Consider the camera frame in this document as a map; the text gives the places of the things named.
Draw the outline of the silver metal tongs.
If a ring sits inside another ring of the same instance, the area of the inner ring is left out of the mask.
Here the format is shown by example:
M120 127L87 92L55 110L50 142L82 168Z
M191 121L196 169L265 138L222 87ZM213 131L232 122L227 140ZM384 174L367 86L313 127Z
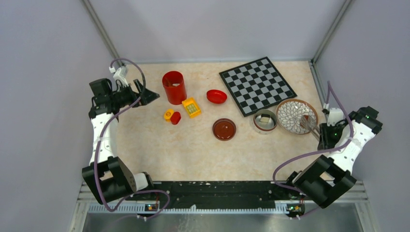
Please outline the silver metal tongs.
M308 115L303 115L300 119L300 125L302 128L308 130L316 139L320 141L320 130L313 120Z

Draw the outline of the black white sushi piece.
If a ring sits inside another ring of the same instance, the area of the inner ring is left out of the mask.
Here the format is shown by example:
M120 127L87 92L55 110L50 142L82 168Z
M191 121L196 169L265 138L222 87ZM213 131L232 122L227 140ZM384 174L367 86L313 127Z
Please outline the black white sushi piece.
M260 123L267 124L270 121L270 115L269 114L261 114L261 117L259 119Z

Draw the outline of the brown round lid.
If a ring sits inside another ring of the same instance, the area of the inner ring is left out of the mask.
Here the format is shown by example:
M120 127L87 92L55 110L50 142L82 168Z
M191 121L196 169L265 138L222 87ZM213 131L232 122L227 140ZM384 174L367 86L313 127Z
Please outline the brown round lid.
M218 140L229 141L236 134L236 124L228 118L220 118L214 122L212 132Z

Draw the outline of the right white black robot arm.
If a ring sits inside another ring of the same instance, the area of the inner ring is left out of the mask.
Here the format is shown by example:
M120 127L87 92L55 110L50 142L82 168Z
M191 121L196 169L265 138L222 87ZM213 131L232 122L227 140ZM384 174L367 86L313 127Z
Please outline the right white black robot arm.
M379 112L371 106L352 111L347 117L339 108L323 110L327 122L319 126L318 151L322 154L307 168L293 172L283 186L289 199L302 193L326 208L350 190L356 179L352 169L365 144L382 129Z

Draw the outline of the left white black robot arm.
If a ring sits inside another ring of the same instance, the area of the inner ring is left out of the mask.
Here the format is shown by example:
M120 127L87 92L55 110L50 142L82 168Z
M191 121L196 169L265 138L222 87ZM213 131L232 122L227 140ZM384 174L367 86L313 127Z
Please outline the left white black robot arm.
M89 165L82 169L82 177L99 204L138 194L149 200L155 194L150 175L133 174L117 155L117 126L119 114L128 109L145 106L160 95L146 89L145 83L135 79L137 91L123 82L113 90L107 78L91 82L92 106L88 113L93 126L93 154Z

